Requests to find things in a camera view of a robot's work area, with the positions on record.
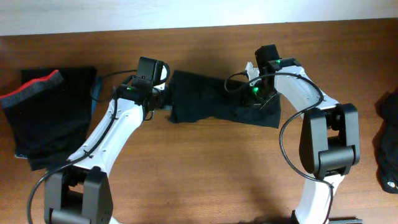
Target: folded black cloth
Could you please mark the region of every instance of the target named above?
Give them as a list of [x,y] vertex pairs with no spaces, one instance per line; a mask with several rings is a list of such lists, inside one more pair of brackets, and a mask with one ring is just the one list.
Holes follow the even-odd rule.
[[383,190],[398,194],[398,93],[389,95],[381,104],[386,122],[377,161]]
[[59,166],[85,142],[95,76],[93,67],[23,70],[22,86],[0,96],[16,157],[32,170]]
[[[243,84],[233,80],[229,83],[231,89]],[[261,110],[259,107],[242,106],[248,98],[246,91],[229,94],[224,89],[224,80],[181,71],[174,72],[169,87],[173,94],[169,120],[173,123],[192,123],[213,116],[244,124],[279,127],[279,95]]]

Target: wood grain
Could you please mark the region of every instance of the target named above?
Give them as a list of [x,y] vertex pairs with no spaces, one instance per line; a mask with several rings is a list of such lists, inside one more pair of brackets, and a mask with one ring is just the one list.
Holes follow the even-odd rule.
[[[398,196],[382,191],[373,146],[382,125],[374,104],[398,87],[397,19],[0,37],[0,94],[19,86],[22,68],[94,65],[103,75],[136,68],[140,56],[163,60],[172,70],[226,78],[254,62],[254,51],[266,44],[276,44],[282,57],[299,59],[324,92],[359,111],[361,161],[340,185],[331,216],[397,223]],[[105,88],[122,79],[114,77]],[[106,107],[97,108],[91,130]],[[293,112],[282,98],[281,122]],[[171,124],[168,115],[158,112],[145,122],[113,167],[113,214],[120,222],[237,223],[290,217],[303,179],[280,154],[279,130],[214,118]],[[285,135],[295,164],[300,164],[301,125],[294,121]],[[4,113],[0,132],[0,217],[2,223],[26,223],[28,194],[44,172],[31,172],[25,160],[14,158]],[[42,223],[42,187],[32,213]]]

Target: wire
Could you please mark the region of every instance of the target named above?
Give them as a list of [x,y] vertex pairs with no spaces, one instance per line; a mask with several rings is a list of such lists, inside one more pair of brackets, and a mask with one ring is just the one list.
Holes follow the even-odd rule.
[[277,93],[273,94],[265,103],[262,104],[262,106],[260,107],[259,110],[263,109],[263,107],[265,107],[265,105],[270,102],[275,96],[277,95]]
[[[163,103],[163,96],[162,93],[160,92],[160,90],[156,87],[152,88],[152,91],[156,90],[157,94],[158,94],[158,102],[159,102],[159,106],[161,106],[161,104]],[[150,121],[152,118],[154,118],[155,116],[155,110],[150,111],[150,118],[144,119],[144,121]]]
[[322,94],[321,89],[319,89],[319,87],[317,87],[316,84],[314,84],[311,80],[309,80],[309,79],[307,79],[307,78],[305,78],[305,77],[302,77],[301,75],[296,75],[296,74],[287,73],[287,72],[279,72],[279,73],[272,73],[272,74],[266,74],[266,75],[258,76],[258,77],[256,77],[256,78],[253,78],[252,80],[250,80],[250,81],[248,81],[248,82],[242,84],[240,87],[238,87],[238,88],[236,88],[236,89],[234,89],[234,90],[228,90],[227,87],[226,87],[227,82],[228,82],[231,78],[233,78],[234,76],[236,76],[236,75],[242,75],[242,73],[243,73],[243,72],[233,74],[233,75],[231,75],[230,77],[228,77],[228,78],[225,80],[225,82],[224,82],[224,89],[225,89],[228,93],[236,93],[236,92],[242,91],[244,88],[246,88],[247,86],[249,86],[250,83],[252,83],[252,82],[254,82],[254,81],[256,81],[256,80],[258,80],[258,79],[260,79],[260,78],[274,77],[274,76],[283,75],[283,76],[292,76],[292,77],[299,78],[299,79],[301,79],[301,80],[306,81],[308,84],[310,84],[312,87],[314,87],[314,89],[315,89],[315,90],[317,91],[317,93],[319,94],[319,99],[318,99],[318,101],[317,101],[316,103],[314,103],[313,105],[311,105],[311,106],[309,106],[309,107],[307,107],[307,108],[305,108],[305,109],[302,109],[302,110],[300,110],[299,112],[295,113],[293,116],[291,116],[291,117],[284,123],[284,125],[283,125],[282,128],[280,129],[280,133],[279,133],[279,147],[280,147],[280,151],[282,152],[282,155],[283,155],[283,157],[285,158],[286,162],[288,163],[288,165],[289,165],[296,173],[298,173],[299,175],[301,175],[302,177],[304,177],[304,178],[306,178],[306,179],[308,179],[308,180],[312,180],[312,181],[315,181],[315,182],[324,183],[324,184],[326,184],[326,185],[329,187],[329,189],[330,189],[330,202],[329,202],[328,212],[327,212],[327,214],[326,214],[325,221],[323,222],[323,224],[325,224],[325,223],[328,221],[328,218],[329,218],[329,215],[330,215],[330,211],[331,211],[331,205],[332,205],[332,203],[333,203],[333,188],[334,188],[334,186],[331,185],[329,182],[327,182],[327,181],[325,181],[325,180],[318,180],[318,179],[316,179],[316,178],[314,178],[314,177],[311,177],[311,176],[309,176],[309,175],[307,175],[307,174],[304,174],[304,173],[301,172],[298,168],[296,168],[296,167],[293,165],[293,163],[290,161],[290,159],[287,157],[287,154],[286,154],[285,148],[284,148],[284,144],[283,144],[283,135],[284,135],[284,132],[285,132],[285,129],[286,129],[287,125],[288,125],[290,122],[292,122],[296,117],[300,116],[302,113],[304,113],[304,112],[306,112],[306,111],[308,111],[308,110],[310,110],[310,109],[316,108],[318,105],[320,105],[320,104],[322,103],[324,97],[323,97],[323,94]]
[[83,156],[81,156],[80,158],[75,159],[74,161],[70,161],[70,162],[68,162],[67,164],[65,164],[65,165],[63,165],[63,166],[61,166],[61,167],[58,167],[58,168],[56,168],[56,169],[54,169],[54,170],[48,171],[48,172],[47,172],[46,174],[44,174],[43,177],[40,178],[40,179],[36,182],[36,184],[33,186],[32,191],[30,191],[30,195],[29,195],[29,198],[28,198],[28,201],[27,201],[27,207],[26,207],[27,220],[28,220],[29,224],[33,224],[33,221],[32,221],[32,213],[31,213],[31,210],[32,210],[32,201],[33,201],[33,197],[34,197],[34,195],[35,195],[35,193],[36,193],[36,190],[39,188],[40,184],[42,184],[45,180],[47,180],[51,175],[55,174],[56,172],[60,172],[61,170],[64,170],[64,169],[66,169],[66,168],[69,168],[69,167],[71,167],[72,165],[74,165],[74,164],[76,164],[76,163],[82,161],[83,159],[86,159],[86,158],[89,157],[90,154],[91,154],[92,152],[94,152],[94,150],[101,144],[102,140],[105,138],[106,134],[107,134],[107,133],[109,132],[109,130],[111,129],[111,126],[112,126],[114,120],[116,119],[116,113],[117,113],[117,111],[118,111],[118,98],[117,98],[117,95],[116,95],[116,91],[115,91],[115,90],[113,91],[113,100],[114,100],[114,110],[113,110],[113,114],[112,114],[112,116],[111,116],[111,121],[109,122],[109,124],[108,124],[108,126],[106,127],[104,133],[101,135],[101,137],[99,137],[99,139],[98,139],[98,141],[95,143],[95,145],[94,145],[89,151],[87,151]]
[[[95,80],[95,82],[93,83],[93,85],[91,86],[91,89],[90,89],[90,96],[91,96],[91,99],[93,99],[94,101],[97,101],[98,103],[104,103],[104,102],[107,102],[107,101],[109,101],[109,100],[112,100],[112,97],[111,97],[110,99],[104,99],[104,100],[100,100],[100,99],[95,98],[95,97],[93,96],[94,88],[97,86],[98,82],[102,82],[102,80],[104,80],[104,79],[106,79],[106,78],[112,77],[112,76],[114,76],[114,75],[123,74],[123,73],[130,73],[130,72],[137,72],[137,70],[136,70],[136,69],[133,69],[133,70],[118,71],[118,72],[109,73],[109,74],[104,75],[104,76],[102,76],[102,77],[98,77],[97,80]],[[124,83],[124,82],[127,82],[127,83],[128,83],[131,79],[132,79],[132,76],[127,77],[127,78],[123,81],[123,83]]]

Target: red stripe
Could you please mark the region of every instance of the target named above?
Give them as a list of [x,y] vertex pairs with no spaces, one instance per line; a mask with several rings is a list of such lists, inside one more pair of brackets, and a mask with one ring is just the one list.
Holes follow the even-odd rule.
[[10,92],[10,93],[8,93],[8,94],[5,94],[5,95],[3,95],[3,96],[0,96],[0,100],[3,99],[3,98],[5,98],[5,97],[8,97],[8,96],[15,95],[15,94],[19,93],[20,91],[26,89],[27,87],[31,86],[31,85],[34,84],[34,83],[47,81],[47,80],[49,80],[51,77],[53,77],[57,72],[59,72],[59,71],[58,71],[58,70],[54,70],[50,75],[47,75],[46,77],[34,78],[34,79],[32,79],[32,80],[29,80],[29,82],[26,82],[25,84],[23,84],[23,85],[22,85],[21,87],[19,87],[18,89],[14,90],[14,91],[12,91],[12,92]]

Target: curved white arm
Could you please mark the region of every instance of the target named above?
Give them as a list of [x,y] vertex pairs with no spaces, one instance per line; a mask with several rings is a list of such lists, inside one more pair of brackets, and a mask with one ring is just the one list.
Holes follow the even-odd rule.
[[[311,80],[305,73],[304,68],[300,66],[284,67],[277,73],[279,72],[293,73]],[[318,92],[310,84],[295,77],[277,75],[275,76],[274,86],[279,93],[283,94],[290,101],[297,111],[305,109],[319,100]],[[334,108],[338,104],[338,101],[330,98],[326,93],[322,93],[324,100],[317,108],[321,110],[329,109]]]
[[[325,177],[323,180],[331,183],[333,195],[337,187],[343,181],[344,176],[340,174]],[[330,189],[321,182],[305,179],[303,194],[296,208],[295,216],[300,224],[322,224],[328,213],[330,204]]]
[[[78,159],[84,155],[85,151],[89,151],[94,146],[111,121],[113,110],[114,103],[113,100],[111,100],[109,108],[101,122],[99,122],[99,125],[95,128],[87,141],[75,153],[70,155],[68,159]],[[111,129],[102,140],[101,144],[91,153],[92,156],[76,163],[74,166],[88,170],[97,166],[109,176],[113,163],[118,157],[121,149],[132,132],[141,125],[143,119],[144,112],[142,106],[136,105],[131,100],[119,98],[116,120],[112,124]]]

